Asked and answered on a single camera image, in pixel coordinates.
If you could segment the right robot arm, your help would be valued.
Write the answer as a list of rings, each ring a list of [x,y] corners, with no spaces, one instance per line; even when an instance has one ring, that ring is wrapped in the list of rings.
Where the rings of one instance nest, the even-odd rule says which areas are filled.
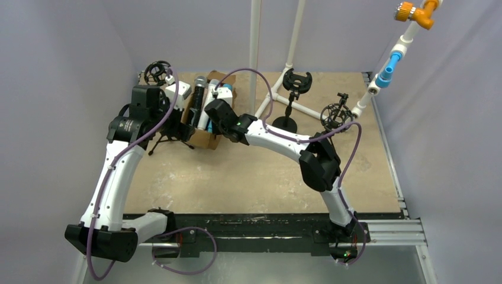
[[[265,148],[296,162],[303,182],[321,195],[332,229],[352,235],[356,213],[343,194],[342,180],[347,170],[340,167],[341,159],[329,140],[332,133],[309,137],[287,132],[253,115],[237,115],[222,99],[210,102],[204,111],[219,134],[231,142]]]

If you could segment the white microphone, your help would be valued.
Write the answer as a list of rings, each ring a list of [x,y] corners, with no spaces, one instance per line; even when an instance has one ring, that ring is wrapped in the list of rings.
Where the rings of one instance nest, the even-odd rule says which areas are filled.
[[[209,116],[205,110],[205,107],[208,106],[210,102],[215,100],[217,98],[218,92],[215,91],[215,88],[218,85],[218,80],[217,79],[211,79],[209,84],[208,84],[208,92],[207,96],[204,102],[204,105],[201,110],[201,115],[198,121],[197,129],[199,130],[205,130],[208,124]]]

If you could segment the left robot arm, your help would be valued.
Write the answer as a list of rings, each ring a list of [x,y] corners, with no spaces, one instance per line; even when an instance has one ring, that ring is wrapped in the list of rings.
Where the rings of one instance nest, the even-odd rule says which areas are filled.
[[[127,262],[140,243],[175,230],[175,217],[169,210],[150,209],[129,221],[123,221],[123,212],[134,172],[155,136],[152,128],[168,114],[158,132],[183,143],[194,133],[181,122],[191,91],[185,82],[132,88],[131,102],[108,126],[105,161],[93,197],[79,223],[65,230],[65,239],[82,254]]]

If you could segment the blue microphone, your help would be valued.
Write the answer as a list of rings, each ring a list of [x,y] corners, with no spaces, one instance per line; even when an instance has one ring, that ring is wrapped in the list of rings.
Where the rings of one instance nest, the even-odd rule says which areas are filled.
[[[213,122],[211,120],[208,120],[206,131],[208,133],[213,133]]]

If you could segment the black sparkly microphone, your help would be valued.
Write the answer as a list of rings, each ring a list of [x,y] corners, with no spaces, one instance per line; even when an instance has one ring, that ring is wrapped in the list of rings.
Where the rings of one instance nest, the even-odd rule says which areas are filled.
[[[193,101],[189,109],[190,112],[188,117],[188,122],[193,127],[198,125],[206,86],[207,78],[205,76],[198,76],[195,78],[194,93],[192,94]]]

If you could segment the cardboard box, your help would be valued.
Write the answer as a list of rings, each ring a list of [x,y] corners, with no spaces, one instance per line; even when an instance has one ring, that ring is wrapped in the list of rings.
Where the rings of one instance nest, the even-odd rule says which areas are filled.
[[[205,88],[205,93],[204,93],[204,100],[202,103],[202,107],[204,105],[207,92],[208,92],[208,84],[211,79],[217,79],[218,81],[222,82],[221,86],[228,87],[232,90],[233,93],[233,105],[231,107],[235,106],[235,100],[237,98],[237,93],[235,91],[235,88],[233,88],[233,85],[236,82],[236,76],[235,75],[230,75],[226,76],[226,74],[218,72],[216,70],[213,70],[210,72],[208,75],[205,76],[207,78],[207,86]],[[189,112],[190,112],[190,107],[192,106],[192,94],[191,96],[186,100],[185,104],[185,112],[182,116],[182,122],[189,124],[188,122],[188,117],[189,117]],[[218,133],[217,127],[213,126],[213,133],[208,133],[205,130],[199,130],[197,129],[197,126],[195,128],[195,133],[191,136],[191,138],[188,140],[188,144],[194,146],[194,147],[199,147],[203,149],[212,149],[215,150],[220,142],[221,135]]]

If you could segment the tripod shock mount stand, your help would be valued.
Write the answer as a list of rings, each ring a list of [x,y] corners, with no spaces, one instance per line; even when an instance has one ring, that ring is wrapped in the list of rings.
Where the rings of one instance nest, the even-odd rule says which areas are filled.
[[[166,86],[165,79],[168,76],[172,75],[172,72],[169,70],[169,68],[170,68],[170,64],[167,61],[164,61],[164,60],[155,61],[155,62],[149,64],[145,68],[144,73],[143,73],[143,79],[148,85],[160,86],[161,90],[163,90],[163,87]],[[169,109],[169,107],[170,107],[169,101],[168,102],[162,101],[162,104],[166,105],[167,109]],[[160,143],[164,143],[164,142],[173,142],[173,141],[161,142],[158,139],[158,141],[155,143],[153,148],[149,151],[148,155],[151,156],[153,154],[155,148]],[[187,142],[183,142],[183,141],[179,141],[179,142],[188,146],[191,150],[193,150],[195,148],[194,146],[189,145]]]
[[[327,134],[347,122],[354,120],[355,115],[350,108],[346,105],[349,95],[346,93],[338,93],[339,101],[325,106],[320,114],[321,126],[324,128],[323,132],[317,132],[315,136]]]

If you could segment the round base mic stand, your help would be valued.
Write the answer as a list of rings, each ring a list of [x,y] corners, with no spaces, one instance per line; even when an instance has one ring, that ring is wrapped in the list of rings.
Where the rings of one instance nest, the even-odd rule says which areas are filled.
[[[310,72],[307,72],[305,76],[294,73],[294,69],[288,69],[282,80],[282,86],[289,91],[289,103],[285,109],[285,115],[276,118],[272,125],[276,128],[296,133],[297,123],[290,116],[292,113],[292,103],[298,100],[301,94],[308,92],[311,88],[313,82],[313,77]]]

